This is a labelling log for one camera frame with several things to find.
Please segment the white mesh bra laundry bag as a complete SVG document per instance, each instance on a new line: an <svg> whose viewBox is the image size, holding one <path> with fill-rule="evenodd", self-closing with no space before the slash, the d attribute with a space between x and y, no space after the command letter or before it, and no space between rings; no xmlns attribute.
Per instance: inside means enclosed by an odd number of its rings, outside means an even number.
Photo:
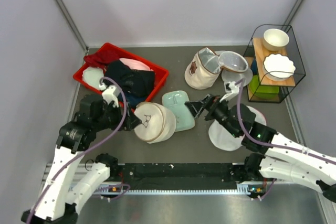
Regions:
<svg viewBox="0 0 336 224"><path fill-rule="evenodd" d="M140 140L148 144L166 141L175 133L175 115L158 103L142 102L134 114L141 120L134 132Z"/></svg>

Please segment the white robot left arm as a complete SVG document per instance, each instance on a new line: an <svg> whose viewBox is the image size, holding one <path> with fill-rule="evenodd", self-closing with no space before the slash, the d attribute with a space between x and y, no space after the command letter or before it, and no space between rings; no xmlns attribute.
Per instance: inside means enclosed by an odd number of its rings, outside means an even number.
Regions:
<svg viewBox="0 0 336 224"><path fill-rule="evenodd" d="M23 223L76 223L84 204L98 186L117 178L117 159L100 154L92 169L72 191L69 190L81 160L98 147L98 144L91 145L98 132L111 129L114 136L118 131L130 131L140 124L125 94L120 95L122 101L112 91L104 91L101 95L88 95L80 101L73 119L59 130L46 182L36 203L23 212Z"/></svg>

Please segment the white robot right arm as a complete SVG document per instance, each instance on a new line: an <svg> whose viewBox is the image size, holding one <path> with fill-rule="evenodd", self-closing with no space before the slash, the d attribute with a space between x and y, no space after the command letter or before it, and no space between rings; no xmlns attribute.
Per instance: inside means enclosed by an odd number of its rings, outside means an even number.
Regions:
<svg viewBox="0 0 336 224"><path fill-rule="evenodd" d="M285 180L335 202L335 158L311 151L257 122L256 114L241 103L230 108L226 100L208 94L185 106L194 118L206 111L205 120L214 120L233 137L243 138L242 146L252 152L244 162L248 179Z"/></svg>

